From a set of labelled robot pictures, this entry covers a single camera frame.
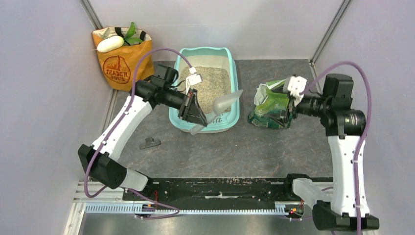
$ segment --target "concrete floor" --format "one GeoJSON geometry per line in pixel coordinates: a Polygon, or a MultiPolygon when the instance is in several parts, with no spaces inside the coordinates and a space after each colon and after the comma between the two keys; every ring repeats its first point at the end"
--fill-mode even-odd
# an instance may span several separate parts
{"type": "MultiPolygon", "coordinates": [[[[299,116],[288,130],[260,128],[247,122],[258,85],[292,74],[310,82],[312,73],[307,60],[235,62],[239,88],[244,92],[240,119],[234,127],[222,133],[192,136],[170,123],[167,106],[157,106],[132,134],[119,162],[155,178],[285,177],[287,173],[332,176],[330,148],[318,118],[299,116]],[[140,150],[139,145],[147,137],[160,139],[161,145],[140,150]]],[[[114,117],[127,95],[118,92],[114,117]]]]}

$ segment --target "wall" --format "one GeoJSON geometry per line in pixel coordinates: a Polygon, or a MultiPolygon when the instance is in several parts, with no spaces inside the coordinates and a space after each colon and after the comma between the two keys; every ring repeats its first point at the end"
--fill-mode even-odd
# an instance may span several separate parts
{"type": "MultiPolygon", "coordinates": [[[[352,60],[366,72],[373,119],[365,147],[368,203],[380,218],[382,235],[414,233],[415,2],[354,0],[317,62],[323,71],[352,60]]],[[[366,93],[352,68],[336,72],[354,78],[354,107],[367,110],[366,93]]]]}
{"type": "Polygon", "coordinates": [[[0,234],[62,234],[110,88],[79,1],[0,3],[0,234]]]}
{"type": "MultiPolygon", "coordinates": [[[[236,59],[309,59],[341,0],[91,0],[103,26],[148,32],[153,48],[228,47],[236,59]]],[[[158,52],[155,60],[176,60],[158,52]]]]}

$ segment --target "white radish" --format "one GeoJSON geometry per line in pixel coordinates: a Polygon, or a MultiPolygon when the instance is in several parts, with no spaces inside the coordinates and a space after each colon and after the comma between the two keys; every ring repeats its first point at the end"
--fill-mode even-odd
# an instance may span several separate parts
{"type": "Polygon", "coordinates": [[[124,39],[120,36],[112,36],[111,38],[107,38],[102,40],[96,49],[99,52],[106,53],[108,51],[115,50],[119,47],[124,45],[124,39]]]}

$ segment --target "litter box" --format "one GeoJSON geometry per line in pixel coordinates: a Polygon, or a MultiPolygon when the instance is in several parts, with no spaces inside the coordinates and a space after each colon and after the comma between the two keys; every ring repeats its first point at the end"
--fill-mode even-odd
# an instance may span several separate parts
{"type": "MultiPolygon", "coordinates": [[[[192,64],[192,66],[214,67],[225,69],[231,79],[231,92],[239,90],[238,77],[236,75],[235,61],[232,59],[231,52],[225,48],[215,47],[196,47],[196,48],[183,48],[180,50],[186,59],[192,64]]],[[[180,57],[177,57],[174,69],[180,73],[187,67],[187,63],[180,57]]],[[[217,133],[228,130],[233,127],[239,120],[239,100],[231,105],[231,111],[225,112],[219,115],[213,120],[206,128],[199,133],[217,133]]],[[[189,132],[195,125],[187,121],[181,120],[179,117],[179,111],[174,108],[169,108],[169,118],[171,123],[182,131],[189,132]]]]}

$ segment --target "robotic arm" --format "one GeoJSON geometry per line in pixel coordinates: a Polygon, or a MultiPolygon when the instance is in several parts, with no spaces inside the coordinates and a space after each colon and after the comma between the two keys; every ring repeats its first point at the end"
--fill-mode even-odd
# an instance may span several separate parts
{"type": "Polygon", "coordinates": [[[359,178],[353,173],[354,153],[363,134],[366,118],[362,111],[351,109],[353,80],[343,74],[328,74],[323,93],[319,96],[303,96],[306,79],[292,76],[287,79],[283,91],[290,101],[279,122],[287,123],[288,117],[298,114],[320,118],[325,127],[333,159],[333,197],[321,192],[310,179],[295,179],[293,192],[313,209],[313,221],[319,230],[356,230],[356,192],[354,181],[358,180],[362,229],[378,229],[379,219],[370,214],[365,197],[363,180],[363,145],[357,163],[359,178]]]}
{"type": "Polygon", "coordinates": [[[178,72],[175,69],[159,65],[154,75],[136,82],[135,97],[131,107],[127,109],[132,98],[129,96],[107,130],[91,146],[83,144],[79,148],[78,156],[85,172],[92,156],[102,143],[103,147],[92,165],[90,176],[112,189],[125,187],[142,191],[147,184],[148,177],[137,171],[126,169],[118,163],[118,159],[127,140],[155,106],[165,104],[178,109],[182,120],[203,126],[208,125],[197,101],[197,90],[189,89],[187,94],[183,94],[172,89],[172,84],[177,78],[178,72]],[[111,135],[111,138],[105,141],[108,135],[111,135]]]}

